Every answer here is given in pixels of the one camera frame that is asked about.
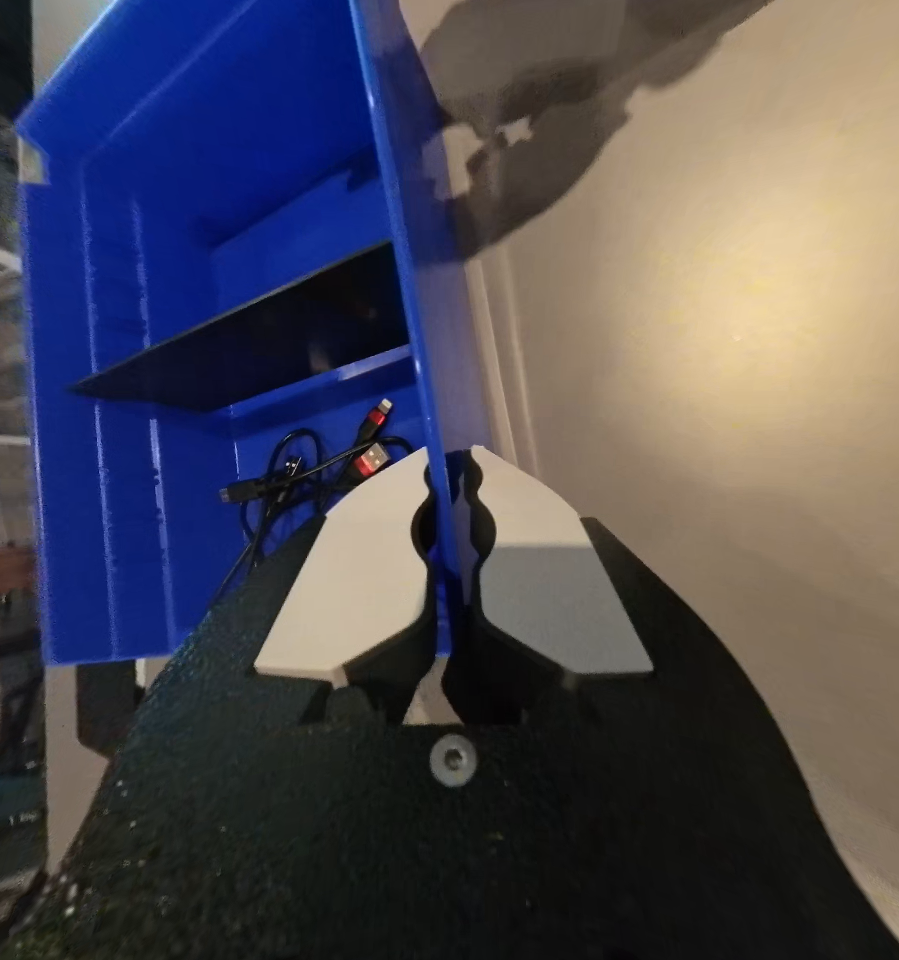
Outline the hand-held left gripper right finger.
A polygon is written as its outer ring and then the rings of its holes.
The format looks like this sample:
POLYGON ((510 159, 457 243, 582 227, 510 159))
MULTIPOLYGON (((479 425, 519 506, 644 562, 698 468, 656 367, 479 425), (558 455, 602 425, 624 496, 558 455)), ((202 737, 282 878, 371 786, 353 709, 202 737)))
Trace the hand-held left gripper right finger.
POLYGON ((480 690, 574 690, 654 664, 578 512, 489 448, 466 452, 469 635, 480 690))

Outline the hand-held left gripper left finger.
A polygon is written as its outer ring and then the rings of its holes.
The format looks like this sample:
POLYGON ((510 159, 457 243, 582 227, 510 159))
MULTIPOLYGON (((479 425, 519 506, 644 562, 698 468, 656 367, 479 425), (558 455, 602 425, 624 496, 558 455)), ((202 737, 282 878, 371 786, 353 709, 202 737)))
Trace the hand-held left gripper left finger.
POLYGON ((256 656, 264 676, 414 690, 435 658, 423 447, 332 507, 256 656))

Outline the blue plastic bin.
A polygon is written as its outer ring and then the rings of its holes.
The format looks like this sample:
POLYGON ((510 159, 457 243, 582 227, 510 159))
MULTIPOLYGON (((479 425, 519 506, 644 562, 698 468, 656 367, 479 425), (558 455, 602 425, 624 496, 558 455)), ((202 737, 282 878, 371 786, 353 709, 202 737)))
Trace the blue plastic bin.
POLYGON ((173 652, 242 549, 219 491, 362 416, 433 462, 489 439, 438 104, 403 2, 115 2, 18 123, 42 654, 173 652), (408 345, 220 410, 72 384, 373 246, 408 345))

